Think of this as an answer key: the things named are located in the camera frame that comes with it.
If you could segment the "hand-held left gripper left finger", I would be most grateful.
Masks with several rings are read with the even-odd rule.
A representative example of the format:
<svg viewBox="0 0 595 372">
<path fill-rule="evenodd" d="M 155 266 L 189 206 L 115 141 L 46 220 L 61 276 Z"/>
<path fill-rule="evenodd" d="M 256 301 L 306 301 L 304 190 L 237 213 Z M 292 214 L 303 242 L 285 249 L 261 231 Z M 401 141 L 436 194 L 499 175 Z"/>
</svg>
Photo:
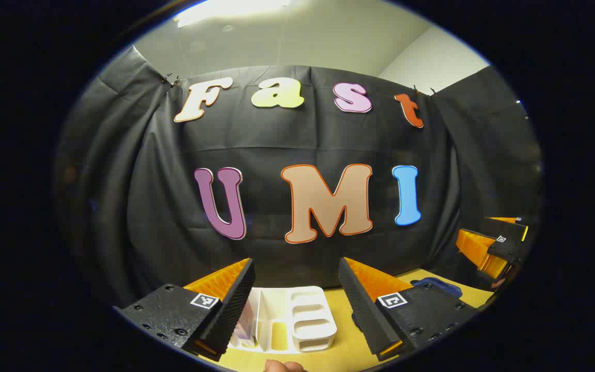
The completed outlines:
<svg viewBox="0 0 595 372">
<path fill-rule="evenodd" d="M 164 344 L 217 362 L 227 351 L 255 278 L 248 257 L 188 285 L 163 284 L 114 310 Z"/>
</svg>

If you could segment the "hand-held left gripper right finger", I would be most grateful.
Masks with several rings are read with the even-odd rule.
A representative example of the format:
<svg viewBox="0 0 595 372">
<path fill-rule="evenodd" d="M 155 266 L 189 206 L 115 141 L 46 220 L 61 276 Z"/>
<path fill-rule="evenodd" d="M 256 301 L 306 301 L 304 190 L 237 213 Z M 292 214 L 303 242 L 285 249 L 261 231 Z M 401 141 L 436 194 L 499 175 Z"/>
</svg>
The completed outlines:
<svg viewBox="0 0 595 372">
<path fill-rule="evenodd" d="M 479 312 L 443 290 L 413 287 L 349 257 L 338 264 L 338 280 L 355 325 L 380 362 L 436 343 Z"/>
</svg>

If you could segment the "pink book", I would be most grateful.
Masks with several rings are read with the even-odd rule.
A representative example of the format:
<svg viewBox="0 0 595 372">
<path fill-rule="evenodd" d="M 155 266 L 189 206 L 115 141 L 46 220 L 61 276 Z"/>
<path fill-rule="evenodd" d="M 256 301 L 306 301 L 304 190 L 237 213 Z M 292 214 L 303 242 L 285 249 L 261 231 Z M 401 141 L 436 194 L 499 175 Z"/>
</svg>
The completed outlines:
<svg viewBox="0 0 595 372">
<path fill-rule="evenodd" d="M 234 328 L 234 334 L 241 340 L 241 342 L 254 344 L 256 320 L 257 317 L 255 316 L 253 307 L 247 302 L 243 308 L 238 323 Z"/>
</svg>

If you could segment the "white plastic bookshelf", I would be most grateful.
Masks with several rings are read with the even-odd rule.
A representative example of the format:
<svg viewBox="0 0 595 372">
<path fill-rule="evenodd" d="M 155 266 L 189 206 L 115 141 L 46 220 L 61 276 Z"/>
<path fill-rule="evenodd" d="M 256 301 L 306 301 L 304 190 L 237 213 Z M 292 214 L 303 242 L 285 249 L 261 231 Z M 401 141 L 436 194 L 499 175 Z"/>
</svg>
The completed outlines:
<svg viewBox="0 0 595 372">
<path fill-rule="evenodd" d="M 323 289 L 254 287 L 248 297 L 256 316 L 254 344 L 233 333 L 233 349 L 273 354 L 301 354 L 332 346 L 337 325 Z"/>
</svg>

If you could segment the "blue schoolbag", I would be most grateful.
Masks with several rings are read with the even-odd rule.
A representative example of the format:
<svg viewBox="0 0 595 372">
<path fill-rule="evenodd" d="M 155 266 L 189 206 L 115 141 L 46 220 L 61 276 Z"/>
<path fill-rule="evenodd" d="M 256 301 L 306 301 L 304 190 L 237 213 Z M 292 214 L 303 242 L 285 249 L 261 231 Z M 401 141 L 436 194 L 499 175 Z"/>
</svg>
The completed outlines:
<svg viewBox="0 0 595 372">
<path fill-rule="evenodd" d="M 422 280 L 411 280 L 410 283 L 413 287 L 423 287 L 425 289 L 437 288 L 456 298 L 461 298 L 463 295 L 460 287 L 436 277 L 425 277 L 422 278 Z"/>
</svg>

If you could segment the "black backdrop cloth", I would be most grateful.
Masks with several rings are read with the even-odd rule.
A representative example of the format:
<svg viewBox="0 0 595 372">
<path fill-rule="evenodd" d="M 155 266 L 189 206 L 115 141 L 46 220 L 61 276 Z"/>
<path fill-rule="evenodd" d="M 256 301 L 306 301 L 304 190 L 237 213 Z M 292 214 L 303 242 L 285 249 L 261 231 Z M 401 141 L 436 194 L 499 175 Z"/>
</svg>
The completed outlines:
<svg viewBox="0 0 595 372">
<path fill-rule="evenodd" d="M 56 198 L 90 289 L 125 307 L 248 257 L 258 287 L 338 286 L 341 257 L 482 287 L 458 230 L 533 221 L 541 177 L 491 67 L 436 96 L 308 66 L 171 84 L 130 48 L 68 115 Z"/>
</svg>

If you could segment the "ceiling light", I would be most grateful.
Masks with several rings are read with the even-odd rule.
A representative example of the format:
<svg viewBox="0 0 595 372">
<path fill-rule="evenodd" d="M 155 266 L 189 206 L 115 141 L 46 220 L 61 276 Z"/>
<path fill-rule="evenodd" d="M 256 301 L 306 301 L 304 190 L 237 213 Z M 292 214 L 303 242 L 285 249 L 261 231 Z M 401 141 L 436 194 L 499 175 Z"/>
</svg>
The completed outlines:
<svg viewBox="0 0 595 372">
<path fill-rule="evenodd" d="M 281 10 L 291 0 L 203 0 L 185 9 L 173 21 L 178 28 L 212 18 L 227 18 L 250 14 L 264 14 Z"/>
</svg>

